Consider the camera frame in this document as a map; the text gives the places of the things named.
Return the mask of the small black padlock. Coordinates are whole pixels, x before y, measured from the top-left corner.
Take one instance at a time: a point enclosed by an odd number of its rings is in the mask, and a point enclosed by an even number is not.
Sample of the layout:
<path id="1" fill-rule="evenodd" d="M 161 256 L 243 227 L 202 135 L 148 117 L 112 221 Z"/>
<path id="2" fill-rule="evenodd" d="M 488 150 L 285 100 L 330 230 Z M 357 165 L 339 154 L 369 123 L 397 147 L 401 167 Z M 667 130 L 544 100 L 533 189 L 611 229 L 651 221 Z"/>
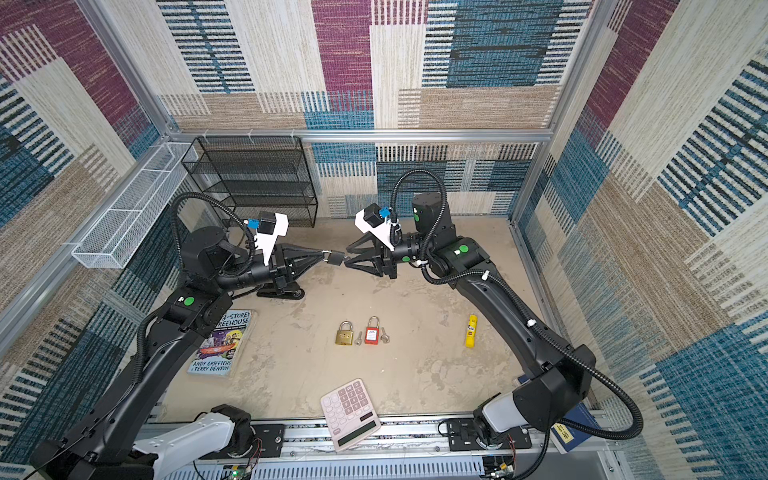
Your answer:
<path id="1" fill-rule="evenodd" d="M 322 254 L 323 260 L 333 266 L 341 266 L 346 260 L 346 255 L 344 252 L 335 250 L 323 250 Z"/>

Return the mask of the red safety padlock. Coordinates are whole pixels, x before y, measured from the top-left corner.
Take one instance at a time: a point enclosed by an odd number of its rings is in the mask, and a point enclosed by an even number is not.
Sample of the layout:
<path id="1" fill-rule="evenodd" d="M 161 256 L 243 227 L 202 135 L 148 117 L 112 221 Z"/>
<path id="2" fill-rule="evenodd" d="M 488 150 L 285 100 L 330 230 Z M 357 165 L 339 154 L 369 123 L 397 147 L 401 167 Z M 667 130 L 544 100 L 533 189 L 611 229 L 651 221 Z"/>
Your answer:
<path id="1" fill-rule="evenodd" d="M 370 317 L 364 332 L 364 343 L 368 345 L 377 345 L 380 341 L 380 334 L 380 319 L 377 316 Z"/>

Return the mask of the brass padlock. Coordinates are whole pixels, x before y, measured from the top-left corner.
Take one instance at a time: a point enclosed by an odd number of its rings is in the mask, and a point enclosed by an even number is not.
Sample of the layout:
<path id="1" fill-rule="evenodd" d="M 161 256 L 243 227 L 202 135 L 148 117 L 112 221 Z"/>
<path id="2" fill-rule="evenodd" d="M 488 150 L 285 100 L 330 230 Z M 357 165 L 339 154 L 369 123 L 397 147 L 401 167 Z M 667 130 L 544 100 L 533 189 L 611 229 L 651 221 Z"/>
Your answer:
<path id="1" fill-rule="evenodd" d="M 349 346 L 354 342 L 354 327 L 350 321 L 343 321 L 336 332 L 335 344 Z"/>

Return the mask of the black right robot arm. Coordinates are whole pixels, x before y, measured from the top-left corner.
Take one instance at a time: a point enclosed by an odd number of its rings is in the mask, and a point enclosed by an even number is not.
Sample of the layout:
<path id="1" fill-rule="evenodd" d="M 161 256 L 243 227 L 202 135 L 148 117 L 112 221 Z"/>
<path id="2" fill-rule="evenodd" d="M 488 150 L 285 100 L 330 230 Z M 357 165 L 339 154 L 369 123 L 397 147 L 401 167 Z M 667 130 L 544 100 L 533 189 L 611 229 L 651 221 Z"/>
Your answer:
<path id="1" fill-rule="evenodd" d="M 531 427 L 544 435 L 537 457 L 525 470 L 504 466 L 489 473 L 491 479 L 526 479 L 543 463 L 552 429 L 560 424 L 605 440 L 638 437 L 644 419 L 635 401 L 596 367 L 592 350 L 574 347 L 553 332 L 501 276 L 486 250 L 476 240 L 458 234 L 451 219 L 446 187 L 437 179 L 437 191 L 412 200 L 415 231 L 405 232 L 396 210 L 399 192 L 389 204 L 372 203 L 358 211 L 359 240 L 347 248 L 346 267 L 378 277 L 395 278 L 401 264 L 421 271 L 431 285 L 447 285 L 470 301 L 511 349 L 527 377 L 506 394 L 497 394 L 473 412 L 478 445 L 499 447 L 514 428 Z M 604 430 L 568 418 L 597 381 L 627 408 L 631 423 L 620 430 Z"/>

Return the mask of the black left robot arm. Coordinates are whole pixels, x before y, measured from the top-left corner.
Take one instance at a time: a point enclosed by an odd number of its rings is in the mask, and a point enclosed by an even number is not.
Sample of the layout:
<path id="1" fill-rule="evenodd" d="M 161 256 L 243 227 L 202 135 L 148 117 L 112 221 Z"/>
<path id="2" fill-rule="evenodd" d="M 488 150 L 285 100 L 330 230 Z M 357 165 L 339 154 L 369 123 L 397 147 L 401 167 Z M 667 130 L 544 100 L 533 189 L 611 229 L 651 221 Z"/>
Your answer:
<path id="1" fill-rule="evenodd" d="M 157 439 L 137 435 L 156 402 L 237 296 L 266 292 L 270 298 L 299 298 L 296 281 L 321 261 L 341 264 L 342 252 L 278 242 L 287 218 L 269 212 L 243 220 L 221 201 L 198 192 L 178 195 L 218 208 L 243 231 L 246 246 L 227 239 L 219 227 L 176 236 L 182 264 L 179 287 L 139 324 L 136 352 L 90 412 L 59 441 L 43 441 L 30 462 L 46 479 L 162 479 L 214 452 L 249 451 L 255 436 L 248 413 L 221 405 L 200 420 Z"/>

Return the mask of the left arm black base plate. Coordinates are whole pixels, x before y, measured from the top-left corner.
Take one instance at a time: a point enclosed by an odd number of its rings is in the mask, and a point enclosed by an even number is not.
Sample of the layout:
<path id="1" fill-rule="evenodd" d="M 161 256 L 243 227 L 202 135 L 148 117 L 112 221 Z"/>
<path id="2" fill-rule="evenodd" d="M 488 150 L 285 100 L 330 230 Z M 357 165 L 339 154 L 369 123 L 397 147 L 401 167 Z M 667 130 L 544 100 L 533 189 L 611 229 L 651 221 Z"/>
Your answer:
<path id="1" fill-rule="evenodd" d="M 285 424 L 253 424 L 255 431 L 249 449 L 244 454 L 214 452 L 202 457 L 202 460 L 255 460 L 260 458 L 278 458 L 283 449 L 286 430 Z"/>

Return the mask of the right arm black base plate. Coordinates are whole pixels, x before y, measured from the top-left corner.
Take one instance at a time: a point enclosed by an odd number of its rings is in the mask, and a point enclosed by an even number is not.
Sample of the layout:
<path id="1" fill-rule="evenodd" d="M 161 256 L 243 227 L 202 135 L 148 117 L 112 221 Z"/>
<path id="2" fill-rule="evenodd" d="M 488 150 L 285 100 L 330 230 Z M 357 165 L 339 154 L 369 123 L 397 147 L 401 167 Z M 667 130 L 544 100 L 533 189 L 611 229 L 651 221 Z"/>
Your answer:
<path id="1" fill-rule="evenodd" d="M 447 418 L 438 423 L 438 433 L 445 437 L 451 451 L 529 449 L 532 441 L 521 427 L 496 432 L 475 418 Z"/>

